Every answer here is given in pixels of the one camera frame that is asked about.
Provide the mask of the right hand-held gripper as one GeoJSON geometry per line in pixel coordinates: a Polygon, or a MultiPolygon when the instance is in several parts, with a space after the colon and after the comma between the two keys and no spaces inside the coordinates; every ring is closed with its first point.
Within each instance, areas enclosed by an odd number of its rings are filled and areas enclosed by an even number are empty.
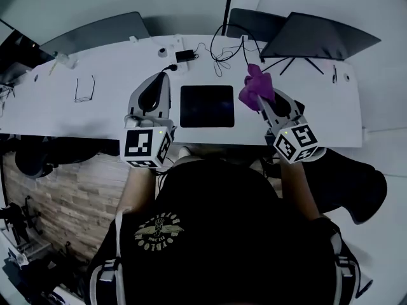
{"type": "Polygon", "coordinates": [[[308,125],[303,113],[305,106],[276,89],[275,100],[257,97],[260,113],[271,127],[268,129],[266,143],[288,163],[313,162],[326,153],[308,125]],[[272,127],[281,126],[275,132],[272,127]]]}

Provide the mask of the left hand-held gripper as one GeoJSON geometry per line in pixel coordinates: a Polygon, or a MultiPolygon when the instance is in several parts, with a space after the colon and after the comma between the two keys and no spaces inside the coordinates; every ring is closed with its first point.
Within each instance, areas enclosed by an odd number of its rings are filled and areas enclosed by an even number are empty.
{"type": "Polygon", "coordinates": [[[145,79],[131,94],[131,115],[125,117],[125,132],[120,139],[123,162],[132,168],[163,167],[176,130],[172,120],[162,119],[169,118],[170,108],[170,78],[165,72],[145,79]]]}

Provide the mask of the purple cloth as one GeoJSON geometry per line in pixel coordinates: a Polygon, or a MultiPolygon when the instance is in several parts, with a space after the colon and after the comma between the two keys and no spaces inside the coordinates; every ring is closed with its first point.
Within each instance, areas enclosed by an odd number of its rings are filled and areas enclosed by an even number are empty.
{"type": "Polygon", "coordinates": [[[263,97],[270,102],[275,101],[275,92],[270,73],[263,73],[258,65],[247,66],[248,75],[244,79],[244,87],[238,98],[248,108],[259,111],[258,97],[263,97]]]}

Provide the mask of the black mouse pad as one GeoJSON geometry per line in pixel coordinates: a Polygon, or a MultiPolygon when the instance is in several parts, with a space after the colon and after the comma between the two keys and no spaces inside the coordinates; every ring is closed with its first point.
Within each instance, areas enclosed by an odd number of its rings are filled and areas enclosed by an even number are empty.
{"type": "Polygon", "coordinates": [[[183,128],[232,128],[234,94],[230,85],[182,86],[180,126],[183,128]]]}

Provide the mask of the person's left forearm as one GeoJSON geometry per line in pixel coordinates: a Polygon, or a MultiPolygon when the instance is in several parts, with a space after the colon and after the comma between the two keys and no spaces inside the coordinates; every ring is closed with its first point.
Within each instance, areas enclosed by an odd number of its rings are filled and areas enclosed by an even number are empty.
{"type": "Polygon", "coordinates": [[[118,203],[117,212],[146,211],[155,200],[156,177],[150,169],[131,168],[118,203]]]}

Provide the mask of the person's right forearm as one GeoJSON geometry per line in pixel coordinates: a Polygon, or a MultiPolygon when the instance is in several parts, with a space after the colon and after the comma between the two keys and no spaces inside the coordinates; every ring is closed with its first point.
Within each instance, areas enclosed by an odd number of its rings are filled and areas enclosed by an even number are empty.
{"type": "Polygon", "coordinates": [[[321,215],[310,191],[301,163],[288,163],[280,159],[282,195],[307,220],[318,219],[321,215]]]}

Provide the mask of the black power adapter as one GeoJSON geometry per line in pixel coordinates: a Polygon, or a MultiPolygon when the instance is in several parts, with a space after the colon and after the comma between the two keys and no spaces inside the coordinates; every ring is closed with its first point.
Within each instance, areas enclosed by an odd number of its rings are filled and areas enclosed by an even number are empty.
{"type": "Polygon", "coordinates": [[[195,52],[193,50],[183,50],[175,52],[176,62],[189,62],[195,59],[195,52]]]}

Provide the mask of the white power strip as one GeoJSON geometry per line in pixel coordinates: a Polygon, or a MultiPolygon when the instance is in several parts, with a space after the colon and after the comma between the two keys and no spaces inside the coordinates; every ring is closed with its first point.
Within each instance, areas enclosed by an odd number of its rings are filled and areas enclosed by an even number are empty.
{"type": "Polygon", "coordinates": [[[174,36],[174,44],[173,44],[173,61],[177,65],[177,70],[174,74],[178,76],[183,76],[189,71],[188,63],[187,62],[178,62],[176,58],[176,52],[184,51],[184,44],[183,39],[181,36],[174,36]]]}

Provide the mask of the black-framed eyeglasses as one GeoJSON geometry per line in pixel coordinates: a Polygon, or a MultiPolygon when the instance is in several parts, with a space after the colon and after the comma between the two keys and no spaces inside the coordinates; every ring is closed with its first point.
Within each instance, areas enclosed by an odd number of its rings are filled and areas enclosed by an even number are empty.
{"type": "Polygon", "coordinates": [[[95,78],[93,75],[76,79],[74,101],[76,103],[89,102],[93,99],[95,91],[95,78]]]}

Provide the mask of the dark monitor with stand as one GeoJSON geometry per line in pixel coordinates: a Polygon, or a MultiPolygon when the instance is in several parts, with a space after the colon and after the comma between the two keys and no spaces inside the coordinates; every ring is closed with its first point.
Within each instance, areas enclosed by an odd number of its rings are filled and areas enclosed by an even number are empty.
{"type": "Polygon", "coordinates": [[[344,61],[378,43],[381,39],[363,30],[328,18],[292,12],[268,39],[261,58],[306,60],[317,71],[314,59],[344,61]]]}

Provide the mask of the clear plastic bottle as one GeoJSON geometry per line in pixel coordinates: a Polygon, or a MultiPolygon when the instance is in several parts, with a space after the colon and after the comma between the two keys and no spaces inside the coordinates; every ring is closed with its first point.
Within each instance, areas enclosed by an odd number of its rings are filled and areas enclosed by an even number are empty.
{"type": "Polygon", "coordinates": [[[74,69],[76,67],[77,59],[74,56],[69,56],[65,53],[54,51],[53,57],[56,62],[66,66],[68,69],[74,69]]]}

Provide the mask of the black office chair grey rim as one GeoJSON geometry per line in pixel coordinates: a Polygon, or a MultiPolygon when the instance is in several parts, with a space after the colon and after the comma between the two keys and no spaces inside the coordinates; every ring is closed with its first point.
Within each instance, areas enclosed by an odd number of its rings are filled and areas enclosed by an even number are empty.
{"type": "Polygon", "coordinates": [[[110,139],[23,135],[17,145],[15,163],[24,175],[36,179],[47,176],[60,165],[81,163],[100,153],[118,156],[120,142],[110,139]]]}

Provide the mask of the person's black printed t-shirt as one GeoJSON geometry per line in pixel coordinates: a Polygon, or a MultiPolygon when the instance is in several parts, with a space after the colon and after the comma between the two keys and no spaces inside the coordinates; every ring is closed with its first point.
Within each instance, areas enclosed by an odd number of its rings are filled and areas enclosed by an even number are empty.
{"type": "Polygon", "coordinates": [[[144,212],[117,212],[88,305],[349,305],[358,263],[339,227],[307,220],[259,172],[209,159],[169,169],[144,212]]]}

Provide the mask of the black wheeled stand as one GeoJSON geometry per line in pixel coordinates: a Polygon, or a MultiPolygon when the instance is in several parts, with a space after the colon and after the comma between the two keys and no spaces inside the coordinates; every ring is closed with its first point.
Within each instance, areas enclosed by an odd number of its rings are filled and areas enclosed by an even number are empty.
{"type": "Polygon", "coordinates": [[[33,219],[41,216],[41,212],[30,214],[30,199],[31,197],[27,196],[24,206],[22,207],[16,203],[10,203],[7,207],[0,209],[0,219],[5,221],[6,228],[8,228],[8,224],[11,224],[17,236],[23,238],[25,241],[29,241],[27,228],[33,229],[38,235],[43,234],[43,231],[39,230],[33,221],[33,219]]]}

